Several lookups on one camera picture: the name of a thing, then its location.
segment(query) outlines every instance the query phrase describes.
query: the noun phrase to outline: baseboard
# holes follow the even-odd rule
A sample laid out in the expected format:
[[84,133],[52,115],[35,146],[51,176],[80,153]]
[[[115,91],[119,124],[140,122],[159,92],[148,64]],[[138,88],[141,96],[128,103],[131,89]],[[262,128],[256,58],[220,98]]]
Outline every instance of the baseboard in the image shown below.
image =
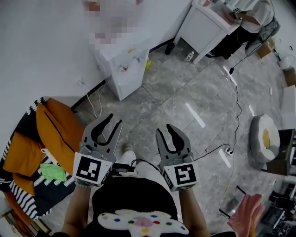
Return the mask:
[[[159,49],[160,47],[162,47],[162,46],[168,44],[169,42],[174,41],[174,39],[175,39],[175,38],[171,38],[171,39],[169,39],[169,40],[167,40],[167,41],[165,41],[165,42],[163,42],[163,43],[161,43],[161,44],[155,46],[154,48],[152,48],[152,49],[149,51],[149,54],[152,53],[152,52],[154,52],[155,50]],[[105,80],[101,81],[98,85],[96,85],[93,89],[91,89],[91,90],[87,93],[87,95],[90,96],[92,93],[94,93],[96,90],[98,90],[98,89],[99,89],[101,86],[103,86],[104,84],[106,84],[106,81],[105,81]],[[81,97],[81,99],[80,99],[79,101],[77,101],[77,102],[71,107],[71,110],[75,110],[75,109],[76,109],[76,108],[77,108],[77,107],[78,107],[78,106],[79,106],[84,100],[86,100],[86,99],[87,99],[87,96],[86,96],[86,95],[84,95],[83,97]]]

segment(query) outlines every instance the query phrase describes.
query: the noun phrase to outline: white cabinet door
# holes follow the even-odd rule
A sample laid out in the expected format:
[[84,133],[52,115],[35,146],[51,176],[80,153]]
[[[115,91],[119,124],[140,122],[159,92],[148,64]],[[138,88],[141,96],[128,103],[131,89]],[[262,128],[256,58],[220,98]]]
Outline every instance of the white cabinet door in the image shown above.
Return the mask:
[[192,20],[182,29],[181,37],[200,53],[220,31],[216,23],[196,9]]

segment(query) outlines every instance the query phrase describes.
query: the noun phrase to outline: cat bed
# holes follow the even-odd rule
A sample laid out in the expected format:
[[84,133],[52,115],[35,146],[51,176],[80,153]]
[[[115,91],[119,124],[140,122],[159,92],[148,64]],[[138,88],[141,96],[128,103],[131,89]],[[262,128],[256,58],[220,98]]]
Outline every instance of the cat bed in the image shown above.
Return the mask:
[[254,117],[250,128],[250,147],[254,158],[262,163],[278,156],[279,133],[272,118],[267,114]]

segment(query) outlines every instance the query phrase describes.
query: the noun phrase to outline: water bottle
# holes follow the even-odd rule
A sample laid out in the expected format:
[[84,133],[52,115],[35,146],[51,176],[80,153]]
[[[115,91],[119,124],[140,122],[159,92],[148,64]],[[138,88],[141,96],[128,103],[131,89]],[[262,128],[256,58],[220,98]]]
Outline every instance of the water bottle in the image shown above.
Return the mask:
[[188,56],[186,57],[186,60],[190,62],[190,60],[193,58],[194,52],[192,51]]

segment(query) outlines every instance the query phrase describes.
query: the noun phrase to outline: person's arm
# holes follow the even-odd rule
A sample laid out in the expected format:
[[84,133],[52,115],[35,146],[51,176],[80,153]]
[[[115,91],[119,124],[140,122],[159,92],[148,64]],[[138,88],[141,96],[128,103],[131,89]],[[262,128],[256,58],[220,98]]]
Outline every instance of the person's arm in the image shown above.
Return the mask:
[[246,20],[246,21],[251,22],[256,25],[260,25],[260,23],[254,17],[248,16],[244,13],[239,13],[237,15],[239,18],[242,18],[243,20]]
[[204,215],[200,210],[193,190],[179,191],[183,224],[196,237],[210,237]]
[[78,237],[87,227],[88,204],[91,188],[76,186],[70,200],[61,232]]

